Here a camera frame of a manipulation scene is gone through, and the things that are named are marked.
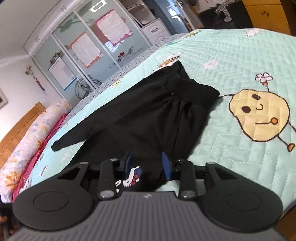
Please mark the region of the mint bee quilt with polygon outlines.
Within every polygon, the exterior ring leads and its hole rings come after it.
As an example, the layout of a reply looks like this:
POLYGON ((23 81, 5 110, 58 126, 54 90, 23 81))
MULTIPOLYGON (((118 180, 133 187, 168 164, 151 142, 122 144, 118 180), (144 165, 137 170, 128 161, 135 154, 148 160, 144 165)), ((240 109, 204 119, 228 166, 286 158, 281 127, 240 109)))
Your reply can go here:
POLYGON ((129 152, 118 189, 177 190, 166 153, 217 162, 295 205, 295 37, 253 28, 172 39, 75 107, 19 191, 129 152))

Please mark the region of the yellow wooden desk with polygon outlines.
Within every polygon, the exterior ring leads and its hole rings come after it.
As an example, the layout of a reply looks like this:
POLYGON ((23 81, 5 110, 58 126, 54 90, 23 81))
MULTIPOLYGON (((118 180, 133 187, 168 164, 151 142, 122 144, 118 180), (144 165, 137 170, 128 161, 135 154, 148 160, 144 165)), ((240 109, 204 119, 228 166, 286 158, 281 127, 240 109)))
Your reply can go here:
POLYGON ((255 28, 295 36, 295 1, 243 0, 255 28))

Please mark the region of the floral rolled duvet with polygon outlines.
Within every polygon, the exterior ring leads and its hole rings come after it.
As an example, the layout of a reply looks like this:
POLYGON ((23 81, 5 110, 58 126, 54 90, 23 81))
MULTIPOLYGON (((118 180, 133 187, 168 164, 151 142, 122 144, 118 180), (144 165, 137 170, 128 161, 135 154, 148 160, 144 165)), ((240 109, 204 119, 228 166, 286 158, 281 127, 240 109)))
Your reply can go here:
POLYGON ((42 148, 45 139, 58 121, 62 120, 70 110, 71 106, 66 100, 54 102, 30 125, 1 168, 1 201, 3 203, 13 201, 13 192, 17 189, 26 166, 42 148))

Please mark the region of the wooden headboard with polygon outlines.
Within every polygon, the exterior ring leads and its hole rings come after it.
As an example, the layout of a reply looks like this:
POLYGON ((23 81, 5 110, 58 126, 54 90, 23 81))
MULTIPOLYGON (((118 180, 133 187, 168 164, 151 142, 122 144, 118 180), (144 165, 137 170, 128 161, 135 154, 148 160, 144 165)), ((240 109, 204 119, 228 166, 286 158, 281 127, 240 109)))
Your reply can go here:
POLYGON ((44 112, 45 109, 46 108, 41 104, 41 102, 37 102, 34 107, 29 110, 2 139, 0 144, 1 168, 6 163, 7 159, 10 157, 21 139, 25 136, 31 124, 44 112))

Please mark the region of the red patterned sheet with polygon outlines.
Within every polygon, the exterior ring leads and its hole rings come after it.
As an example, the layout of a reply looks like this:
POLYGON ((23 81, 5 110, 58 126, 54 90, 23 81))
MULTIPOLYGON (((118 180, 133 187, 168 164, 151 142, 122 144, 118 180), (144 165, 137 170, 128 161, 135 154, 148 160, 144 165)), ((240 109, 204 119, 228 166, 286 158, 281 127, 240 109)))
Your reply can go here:
POLYGON ((53 127, 51 132, 49 132, 48 136, 43 141, 41 147, 37 150, 36 154, 30 159, 29 163, 27 164, 26 168, 24 169, 24 171, 23 171, 23 173, 22 173, 22 175, 20 177, 20 181, 19 181, 17 187, 13 191, 12 201, 14 201, 17 198, 20 191, 25 187, 26 181, 28 180, 29 175, 30 175, 31 171, 33 170, 37 160, 42 155, 43 150, 45 149, 45 147, 46 147, 47 143, 49 142, 49 140, 53 137, 53 135, 55 135, 55 133, 62 126, 62 123, 63 123, 63 121, 65 120, 66 117, 67 117, 66 114, 61 116, 61 118, 57 121, 57 123, 55 124, 55 126, 53 127))

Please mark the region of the sliding door wardrobe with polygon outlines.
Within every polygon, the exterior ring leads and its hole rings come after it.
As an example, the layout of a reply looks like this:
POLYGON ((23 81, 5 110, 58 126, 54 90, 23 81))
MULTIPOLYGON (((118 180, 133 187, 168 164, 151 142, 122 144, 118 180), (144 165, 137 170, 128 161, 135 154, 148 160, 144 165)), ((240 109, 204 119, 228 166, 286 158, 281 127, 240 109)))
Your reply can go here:
POLYGON ((152 46, 142 28, 156 19, 143 1, 58 1, 24 48, 74 106, 152 46))

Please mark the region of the black garment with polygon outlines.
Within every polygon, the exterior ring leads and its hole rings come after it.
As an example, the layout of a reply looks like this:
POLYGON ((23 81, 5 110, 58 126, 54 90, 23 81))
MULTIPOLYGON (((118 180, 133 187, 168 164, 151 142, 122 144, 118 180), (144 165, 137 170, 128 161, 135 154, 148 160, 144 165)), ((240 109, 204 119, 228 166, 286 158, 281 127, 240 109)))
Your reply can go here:
POLYGON ((152 191, 167 181, 162 153, 185 159, 196 144, 219 91, 197 83, 181 62, 164 67, 103 105, 52 145, 81 147, 70 161, 100 165, 132 151, 132 168, 118 190, 152 191))

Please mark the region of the white drawer cabinet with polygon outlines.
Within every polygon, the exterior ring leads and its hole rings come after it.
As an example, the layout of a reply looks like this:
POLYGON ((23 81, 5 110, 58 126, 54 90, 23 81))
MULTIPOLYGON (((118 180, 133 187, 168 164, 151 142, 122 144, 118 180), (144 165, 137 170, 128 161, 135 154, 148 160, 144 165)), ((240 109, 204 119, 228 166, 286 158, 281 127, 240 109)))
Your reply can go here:
POLYGON ((151 45, 155 45, 171 35, 160 18, 145 25, 142 32, 151 45))

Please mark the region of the black white patterned clothes pile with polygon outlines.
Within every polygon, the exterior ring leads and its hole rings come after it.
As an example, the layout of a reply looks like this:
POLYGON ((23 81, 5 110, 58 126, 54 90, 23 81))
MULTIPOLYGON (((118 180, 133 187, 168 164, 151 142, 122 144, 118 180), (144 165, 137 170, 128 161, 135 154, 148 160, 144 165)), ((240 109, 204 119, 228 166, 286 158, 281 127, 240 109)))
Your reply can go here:
POLYGON ((229 23, 232 21, 232 18, 227 10, 227 6, 230 4, 236 2, 236 0, 225 0, 222 4, 219 4, 217 8, 215 9, 216 15, 220 15, 221 13, 224 14, 224 21, 229 23))

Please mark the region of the purple dotted bedsheet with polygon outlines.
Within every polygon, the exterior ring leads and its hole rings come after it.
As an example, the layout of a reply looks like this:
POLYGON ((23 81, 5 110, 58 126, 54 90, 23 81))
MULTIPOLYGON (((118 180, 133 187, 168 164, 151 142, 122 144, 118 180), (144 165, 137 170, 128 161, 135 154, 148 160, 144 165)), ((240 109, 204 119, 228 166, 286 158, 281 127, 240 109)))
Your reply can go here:
POLYGON ((88 94, 88 96, 86 96, 81 102, 79 102, 79 104, 77 104, 70 111, 61 126, 67 128, 74 116, 76 116, 83 108, 85 108, 90 102, 92 102, 93 99, 102 94, 102 92, 104 92, 106 89, 117 87, 122 78, 124 78, 134 69, 141 67, 145 61, 149 61, 152 63, 151 67, 149 67, 149 74, 157 71, 160 68, 166 67, 167 64, 164 63, 165 61, 173 58, 173 56, 180 56, 181 53, 178 52, 177 54, 168 54, 168 56, 165 57, 161 54, 161 51, 163 51, 165 47, 175 44, 187 36, 187 34, 172 35, 160 41, 158 44, 155 44, 154 46, 148 48, 143 53, 139 54, 130 63, 125 65, 123 69, 114 73, 105 82, 99 85, 99 87, 97 87, 93 92, 88 94))

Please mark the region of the hanging wall ornament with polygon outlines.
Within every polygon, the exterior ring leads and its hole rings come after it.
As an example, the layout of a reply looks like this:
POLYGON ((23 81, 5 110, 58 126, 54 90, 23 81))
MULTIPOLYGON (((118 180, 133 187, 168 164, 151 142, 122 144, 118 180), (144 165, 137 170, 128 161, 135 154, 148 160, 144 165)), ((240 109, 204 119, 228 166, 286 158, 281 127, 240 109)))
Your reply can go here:
POLYGON ((31 78, 34 79, 34 81, 37 83, 37 85, 40 87, 44 95, 47 95, 45 88, 42 86, 41 82, 39 79, 34 75, 34 72, 32 70, 32 65, 27 64, 26 65, 26 70, 25 70, 25 75, 30 76, 31 78))

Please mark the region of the framed wall picture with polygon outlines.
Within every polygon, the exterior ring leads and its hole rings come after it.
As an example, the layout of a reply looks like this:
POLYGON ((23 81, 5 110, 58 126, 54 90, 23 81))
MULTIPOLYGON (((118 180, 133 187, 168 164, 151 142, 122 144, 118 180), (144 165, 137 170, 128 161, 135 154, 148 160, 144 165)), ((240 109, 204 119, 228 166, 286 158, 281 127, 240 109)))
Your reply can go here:
POLYGON ((8 99, 3 93, 2 89, 0 89, 0 108, 3 108, 8 103, 8 99))

